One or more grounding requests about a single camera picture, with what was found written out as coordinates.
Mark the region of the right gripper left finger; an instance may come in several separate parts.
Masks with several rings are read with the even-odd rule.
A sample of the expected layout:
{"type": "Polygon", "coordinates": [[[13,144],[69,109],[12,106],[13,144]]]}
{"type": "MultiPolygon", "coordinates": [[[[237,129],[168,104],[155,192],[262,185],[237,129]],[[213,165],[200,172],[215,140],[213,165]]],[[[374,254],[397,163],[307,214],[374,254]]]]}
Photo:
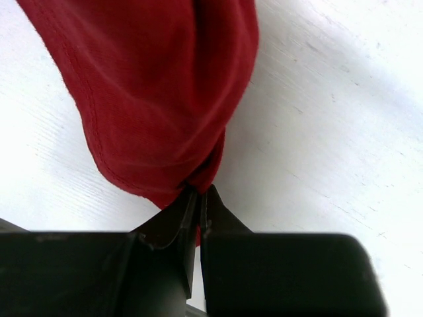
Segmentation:
{"type": "Polygon", "coordinates": [[[170,251],[187,297],[192,296],[198,194],[183,190],[167,207],[133,230],[152,251],[170,251]]]}

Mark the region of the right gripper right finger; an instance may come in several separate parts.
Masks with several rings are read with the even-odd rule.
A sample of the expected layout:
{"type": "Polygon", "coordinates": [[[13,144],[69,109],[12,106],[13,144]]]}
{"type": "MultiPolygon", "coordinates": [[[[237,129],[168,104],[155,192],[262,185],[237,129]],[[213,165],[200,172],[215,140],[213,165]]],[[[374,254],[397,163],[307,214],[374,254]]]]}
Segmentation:
{"type": "Polygon", "coordinates": [[[225,206],[214,185],[202,195],[200,206],[200,235],[211,233],[252,234],[252,231],[225,206]]]}

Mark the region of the red t shirt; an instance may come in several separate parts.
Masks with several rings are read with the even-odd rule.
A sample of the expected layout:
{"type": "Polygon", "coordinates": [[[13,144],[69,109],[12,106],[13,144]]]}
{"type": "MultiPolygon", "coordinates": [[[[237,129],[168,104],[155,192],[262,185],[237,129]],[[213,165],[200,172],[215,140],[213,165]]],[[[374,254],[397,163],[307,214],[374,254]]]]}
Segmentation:
{"type": "Polygon", "coordinates": [[[163,209],[204,193],[258,52],[254,1],[20,1],[112,184],[163,209]]]}

